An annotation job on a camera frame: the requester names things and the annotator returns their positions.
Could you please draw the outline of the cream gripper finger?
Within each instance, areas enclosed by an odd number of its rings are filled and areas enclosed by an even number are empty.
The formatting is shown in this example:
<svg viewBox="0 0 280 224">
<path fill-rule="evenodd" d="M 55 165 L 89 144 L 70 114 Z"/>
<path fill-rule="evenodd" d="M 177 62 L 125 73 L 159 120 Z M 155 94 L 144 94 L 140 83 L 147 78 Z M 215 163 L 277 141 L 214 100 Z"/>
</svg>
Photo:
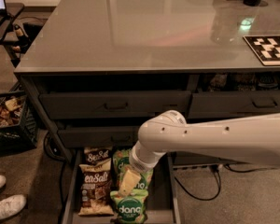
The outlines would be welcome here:
<svg viewBox="0 0 280 224">
<path fill-rule="evenodd" d="M 119 185 L 119 195 L 126 197 L 128 196 L 134 187 L 139 183 L 141 176 L 133 169 L 128 169 Z"/>
</svg>

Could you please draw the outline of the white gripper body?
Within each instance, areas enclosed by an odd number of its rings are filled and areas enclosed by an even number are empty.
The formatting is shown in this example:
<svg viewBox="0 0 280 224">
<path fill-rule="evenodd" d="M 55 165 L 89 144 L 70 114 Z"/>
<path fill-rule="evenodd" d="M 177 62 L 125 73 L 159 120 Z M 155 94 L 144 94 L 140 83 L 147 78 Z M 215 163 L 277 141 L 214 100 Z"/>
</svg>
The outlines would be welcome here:
<svg viewBox="0 0 280 224">
<path fill-rule="evenodd" d="M 146 173 L 152 170 L 164 155 L 164 152 L 151 151 L 137 141 L 129 154 L 129 163 L 136 172 Z"/>
</svg>

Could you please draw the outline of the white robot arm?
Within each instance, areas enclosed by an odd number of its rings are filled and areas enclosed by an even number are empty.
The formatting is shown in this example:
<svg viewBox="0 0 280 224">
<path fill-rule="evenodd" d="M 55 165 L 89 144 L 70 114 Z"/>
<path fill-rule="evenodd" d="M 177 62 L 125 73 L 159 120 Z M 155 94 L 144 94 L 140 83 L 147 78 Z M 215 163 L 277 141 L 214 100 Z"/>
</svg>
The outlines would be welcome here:
<svg viewBox="0 0 280 224">
<path fill-rule="evenodd" d="M 280 113 L 188 124 L 179 112 L 169 110 L 147 120 L 138 130 L 119 194 L 129 195 L 140 174 L 177 151 L 280 168 Z"/>
</svg>

